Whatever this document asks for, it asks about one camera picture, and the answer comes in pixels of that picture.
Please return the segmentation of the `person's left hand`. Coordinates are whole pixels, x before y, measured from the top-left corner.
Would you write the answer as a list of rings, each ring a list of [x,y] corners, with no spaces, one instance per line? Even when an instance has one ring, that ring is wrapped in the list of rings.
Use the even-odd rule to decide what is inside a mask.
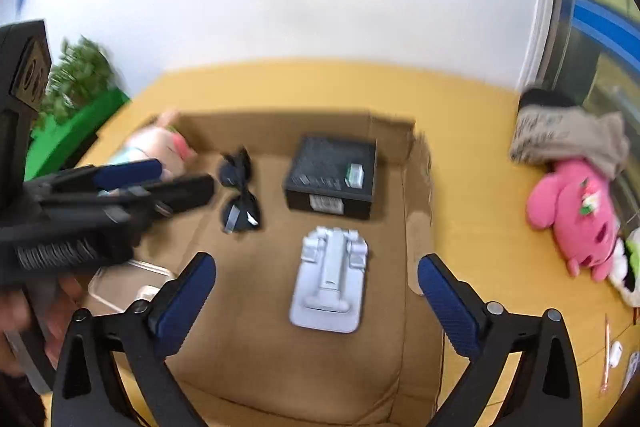
[[[64,343],[66,329],[73,313],[85,296],[85,289],[75,277],[63,277],[58,280],[60,291],[48,311],[44,314],[44,323],[50,332],[46,343],[46,353],[54,367]],[[28,329],[32,321],[26,297],[21,291],[1,291],[1,372],[17,377],[24,371],[6,341],[7,332],[21,332]]]

